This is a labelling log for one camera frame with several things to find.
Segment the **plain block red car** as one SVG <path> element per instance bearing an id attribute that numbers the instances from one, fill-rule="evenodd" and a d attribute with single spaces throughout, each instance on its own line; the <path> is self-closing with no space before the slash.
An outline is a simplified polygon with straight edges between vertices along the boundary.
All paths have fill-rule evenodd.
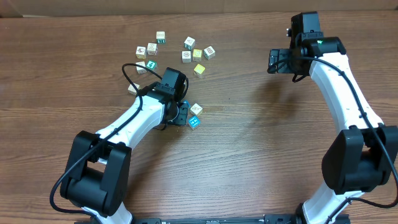
<path id="1" fill-rule="evenodd" d="M 203 108 L 199 104 L 195 103 L 190 107 L 190 112 L 192 115 L 199 117 L 203 112 Z"/>

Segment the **white block teal side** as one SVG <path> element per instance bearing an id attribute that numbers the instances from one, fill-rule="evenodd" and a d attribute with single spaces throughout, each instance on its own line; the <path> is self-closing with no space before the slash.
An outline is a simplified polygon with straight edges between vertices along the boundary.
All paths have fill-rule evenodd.
<path id="1" fill-rule="evenodd" d="M 193 50 L 195 47 L 196 40 L 192 37 L 187 37 L 183 43 L 184 47 L 188 50 Z"/>

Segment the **plain wooden block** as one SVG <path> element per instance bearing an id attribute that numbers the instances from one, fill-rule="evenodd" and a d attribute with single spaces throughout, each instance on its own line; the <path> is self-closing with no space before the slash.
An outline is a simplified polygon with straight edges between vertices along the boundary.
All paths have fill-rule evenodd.
<path id="1" fill-rule="evenodd" d="M 141 62 L 136 62 L 136 70 L 138 74 L 143 74 L 146 73 L 146 63 L 145 61 L 141 61 Z"/>

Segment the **green number 4 block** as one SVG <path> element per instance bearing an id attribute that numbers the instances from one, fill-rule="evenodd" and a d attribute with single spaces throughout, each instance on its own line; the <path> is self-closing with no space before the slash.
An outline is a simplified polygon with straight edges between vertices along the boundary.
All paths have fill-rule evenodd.
<path id="1" fill-rule="evenodd" d="M 148 60 L 148 62 L 146 63 L 146 68 L 148 68 L 149 70 L 156 71 L 157 67 L 158 63 L 154 60 Z"/>

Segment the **yellow top block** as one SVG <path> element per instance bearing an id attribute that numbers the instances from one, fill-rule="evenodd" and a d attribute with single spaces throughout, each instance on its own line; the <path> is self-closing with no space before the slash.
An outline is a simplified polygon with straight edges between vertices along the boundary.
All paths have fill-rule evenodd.
<path id="1" fill-rule="evenodd" d="M 201 62 L 203 51 L 200 49 L 194 49 L 192 52 L 192 60 L 194 62 Z"/>

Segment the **plain block red drawing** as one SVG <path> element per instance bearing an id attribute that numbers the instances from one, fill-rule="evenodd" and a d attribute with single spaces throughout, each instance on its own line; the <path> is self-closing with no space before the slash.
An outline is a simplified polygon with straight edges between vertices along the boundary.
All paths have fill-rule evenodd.
<path id="1" fill-rule="evenodd" d="M 183 63 L 191 63 L 192 62 L 192 52 L 190 50 L 182 51 L 182 62 Z"/>

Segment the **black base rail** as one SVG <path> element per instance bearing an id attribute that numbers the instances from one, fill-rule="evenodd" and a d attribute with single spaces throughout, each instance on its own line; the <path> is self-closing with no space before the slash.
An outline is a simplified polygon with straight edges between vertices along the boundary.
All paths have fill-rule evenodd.
<path id="1" fill-rule="evenodd" d="M 297 215 L 264 215 L 251 218 L 173 219 L 133 218 L 132 224 L 305 224 Z"/>

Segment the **yellow block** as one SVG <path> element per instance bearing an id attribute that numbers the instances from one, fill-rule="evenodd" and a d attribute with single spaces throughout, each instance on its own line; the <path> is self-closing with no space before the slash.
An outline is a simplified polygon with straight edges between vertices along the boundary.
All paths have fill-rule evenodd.
<path id="1" fill-rule="evenodd" d="M 192 52 L 192 60 L 194 62 L 201 62 L 203 51 L 200 49 L 194 49 Z"/>
<path id="2" fill-rule="evenodd" d="M 205 75 L 205 70 L 206 68 L 204 66 L 197 64 L 193 71 L 197 77 L 203 78 Z"/>

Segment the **blue letter H block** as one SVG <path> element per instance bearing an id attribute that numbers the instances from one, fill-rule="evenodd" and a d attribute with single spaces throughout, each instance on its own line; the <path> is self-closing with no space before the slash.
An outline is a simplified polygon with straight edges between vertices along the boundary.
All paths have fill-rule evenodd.
<path id="1" fill-rule="evenodd" d="M 196 129 L 200 126 L 201 121 L 198 119 L 197 116 L 192 116 L 189 120 L 188 120 L 188 124 L 192 129 Z"/>

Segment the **blue number 5 block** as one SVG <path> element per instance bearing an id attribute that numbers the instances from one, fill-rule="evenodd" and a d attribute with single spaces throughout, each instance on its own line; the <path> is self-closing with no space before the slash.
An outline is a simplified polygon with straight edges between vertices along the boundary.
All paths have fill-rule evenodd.
<path id="1" fill-rule="evenodd" d="M 187 105 L 188 109 L 191 108 L 191 105 L 188 101 L 185 100 L 183 103 Z"/>

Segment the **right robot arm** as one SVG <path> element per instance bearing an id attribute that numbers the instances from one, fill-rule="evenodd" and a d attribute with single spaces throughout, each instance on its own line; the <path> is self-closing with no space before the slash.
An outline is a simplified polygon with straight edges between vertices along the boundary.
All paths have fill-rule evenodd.
<path id="1" fill-rule="evenodd" d="M 293 82 L 310 77 L 319 87 L 337 136 L 322 159 L 323 182 L 301 203 L 289 223 L 349 223 L 343 210 L 397 177 L 397 127 L 373 111 L 351 72 L 342 41 L 325 37 L 317 12 L 303 12 L 287 29 L 290 46 L 272 49 L 269 73 L 290 73 Z"/>

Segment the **white block green side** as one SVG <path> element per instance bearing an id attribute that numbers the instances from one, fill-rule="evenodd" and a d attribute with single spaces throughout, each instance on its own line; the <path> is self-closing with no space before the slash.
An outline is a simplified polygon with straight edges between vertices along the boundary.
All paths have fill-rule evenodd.
<path id="1" fill-rule="evenodd" d="M 213 58 L 216 55 L 215 50 L 212 46 L 205 48 L 203 50 L 203 53 L 207 60 L 210 60 L 211 58 Z"/>

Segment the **plain block K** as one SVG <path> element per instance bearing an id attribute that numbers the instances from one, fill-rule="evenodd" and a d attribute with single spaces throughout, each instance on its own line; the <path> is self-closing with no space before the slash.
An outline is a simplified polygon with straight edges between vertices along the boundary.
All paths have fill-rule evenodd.
<path id="1" fill-rule="evenodd" d="M 157 47 L 156 43 L 148 43 L 147 54 L 148 55 L 157 55 L 158 54 L 158 47 Z"/>

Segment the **block with teal side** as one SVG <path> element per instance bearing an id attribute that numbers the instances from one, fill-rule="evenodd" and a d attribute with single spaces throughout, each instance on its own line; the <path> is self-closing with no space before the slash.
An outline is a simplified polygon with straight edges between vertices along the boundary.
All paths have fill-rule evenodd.
<path id="1" fill-rule="evenodd" d="M 164 31 L 157 31 L 156 32 L 156 41 L 158 44 L 165 44 L 165 32 Z"/>

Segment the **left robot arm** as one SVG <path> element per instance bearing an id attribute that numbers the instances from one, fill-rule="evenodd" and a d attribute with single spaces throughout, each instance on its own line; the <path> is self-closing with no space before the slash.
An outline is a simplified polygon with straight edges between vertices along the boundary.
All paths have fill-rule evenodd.
<path id="1" fill-rule="evenodd" d="M 132 223 L 123 200 L 127 192 L 131 152 L 160 124 L 183 126 L 189 86 L 182 72 L 166 68 L 159 82 L 136 91 L 133 105 L 115 122 L 96 133 L 79 132 L 65 172 L 50 192 L 58 212 L 90 216 L 90 223 Z"/>

